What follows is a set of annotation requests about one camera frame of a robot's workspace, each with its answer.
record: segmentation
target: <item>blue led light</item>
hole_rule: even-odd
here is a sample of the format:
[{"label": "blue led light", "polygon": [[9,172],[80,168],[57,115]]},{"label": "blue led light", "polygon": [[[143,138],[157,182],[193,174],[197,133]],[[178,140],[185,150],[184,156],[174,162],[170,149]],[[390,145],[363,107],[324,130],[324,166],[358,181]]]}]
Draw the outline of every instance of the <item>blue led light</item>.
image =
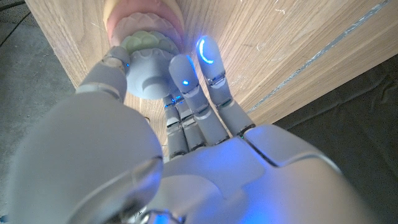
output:
[{"label": "blue led light", "polygon": [[154,220],[155,224],[167,224],[169,223],[169,218],[165,215],[157,215]]},{"label": "blue led light", "polygon": [[213,63],[214,60],[208,60],[208,59],[205,58],[205,56],[203,55],[203,44],[205,44],[205,40],[204,40],[204,39],[202,39],[202,40],[200,41],[200,44],[199,44],[199,53],[200,53],[201,58],[202,58],[206,63]]}]

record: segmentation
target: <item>green rubber pad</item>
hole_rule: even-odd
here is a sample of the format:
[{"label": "green rubber pad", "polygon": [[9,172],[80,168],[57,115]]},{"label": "green rubber pad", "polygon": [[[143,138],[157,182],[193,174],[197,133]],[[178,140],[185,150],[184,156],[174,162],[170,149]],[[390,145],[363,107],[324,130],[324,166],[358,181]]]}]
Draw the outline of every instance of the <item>green rubber pad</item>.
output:
[{"label": "green rubber pad", "polygon": [[164,50],[173,55],[180,53],[172,40],[156,31],[137,31],[133,35],[126,37],[122,41],[121,47],[124,47],[129,54],[137,50],[154,48]]}]

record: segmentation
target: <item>grey plastic casing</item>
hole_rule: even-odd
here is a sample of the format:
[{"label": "grey plastic casing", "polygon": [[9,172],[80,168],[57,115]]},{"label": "grey plastic casing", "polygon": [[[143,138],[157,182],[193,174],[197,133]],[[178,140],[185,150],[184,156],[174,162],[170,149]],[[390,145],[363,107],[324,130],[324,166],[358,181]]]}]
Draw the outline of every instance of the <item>grey plastic casing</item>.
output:
[{"label": "grey plastic casing", "polygon": [[[206,143],[212,146],[228,139],[228,133],[199,85],[189,56],[176,55],[170,63],[169,71],[175,85],[182,92],[185,102],[194,114],[195,121],[201,129]],[[189,84],[184,85],[183,81],[188,81]]]},{"label": "grey plastic casing", "polygon": [[165,117],[166,117],[166,126],[170,126],[174,123],[180,122],[180,114],[177,111],[177,108],[173,105],[173,98],[171,96],[166,96],[163,98],[163,104]]},{"label": "grey plastic casing", "polygon": [[174,55],[160,49],[138,50],[131,54],[127,90],[143,99],[158,100],[171,94],[169,63]]},{"label": "grey plastic casing", "polygon": [[121,103],[126,52],[109,54],[19,146],[8,189],[11,222],[103,223],[139,211],[155,195],[162,148],[146,119]]},{"label": "grey plastic casing", "polygon": [[273,125],[244,137],[166,163],[147,210],[185,223],[377,223],[318,149]]},{"label": "grey plastic casing", "polygon": [[181,118],[181,126],[184,130],[185,138],[187,139],[188,148],[190,151],[195,150],[197,147],[204,146],[206,141],[195,117],[187,105],[187,102],[182,97],[175,103]]},{"label": "grey plastic casing", "polygon": [[167,130],[167,141],[170,159],[177,155],[184,155],[189,152],[187,139],[181,125],[175,124],[172,129]]},{"label": "grey plastic casing", "polygon": [[219,116],[233,136],[242,135],[254,123],[231,95],[216,41],[208,36],[202,37],[197,44],[197,56]]}]

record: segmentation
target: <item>robotic hand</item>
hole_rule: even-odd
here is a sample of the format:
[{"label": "robotic hand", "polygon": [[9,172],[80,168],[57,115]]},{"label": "robotic hand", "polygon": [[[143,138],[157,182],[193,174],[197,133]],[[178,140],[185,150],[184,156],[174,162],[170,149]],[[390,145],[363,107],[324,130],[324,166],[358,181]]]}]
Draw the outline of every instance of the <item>robotic hand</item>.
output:
[{"label": "robotic hand", "polygon": [[[122,104],[132,59],[112,48],[76,94],[20,146],[11,172],[13,223],[375,223],[338,168],[273,125],[255,127],[229,92],[216,42],[169,66],[164,98],[171,161],[145,118]],[[136,221],[130,218],[143,212]]]}]

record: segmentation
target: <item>wooden panel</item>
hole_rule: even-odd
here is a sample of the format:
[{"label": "wooden panel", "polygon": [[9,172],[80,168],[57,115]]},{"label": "wooden panel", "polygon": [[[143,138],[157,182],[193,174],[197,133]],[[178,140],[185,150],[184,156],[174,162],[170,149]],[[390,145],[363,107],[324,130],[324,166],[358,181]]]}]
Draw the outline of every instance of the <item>wooden panel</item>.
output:
[{"label": "wooden panel", "polygon": [[[330,49],[269,97],[251,117],[260,123],[273,123],[397,54],[397,12],[398,1],[390,2],[389,7],[369,18],[342,39],[338,47]],[[313,97],[301,97],[309,94]]]},{"label": "wooden panel", "polygon": [[[393,26],[397,21],[396,1],[177,2],[185,19],[186,53],[198,65],[194,54],[196,41],[201,35],[212,35],[220,45],[233,96],[246,111],[254,109],[250,116],[257,124],[282,118],[398,53],[396,39],[390,35],[396,30]],[[102,23],[103,1],[27,0],[27,3],[77,86],[109,49]],[[375,6],[380,9],[377,14],[370,15],[361,26],[350,28],[355,22],[365,21],[361,18]],[[289,79],[346,31],[348,35],[340,42]],[[375,47],[372,41],[391,47]],[[286,80],[290,81],[279,88]],[[128,95],[126,104],[149,117],[160,141],[166,144],[161,102]]]}]

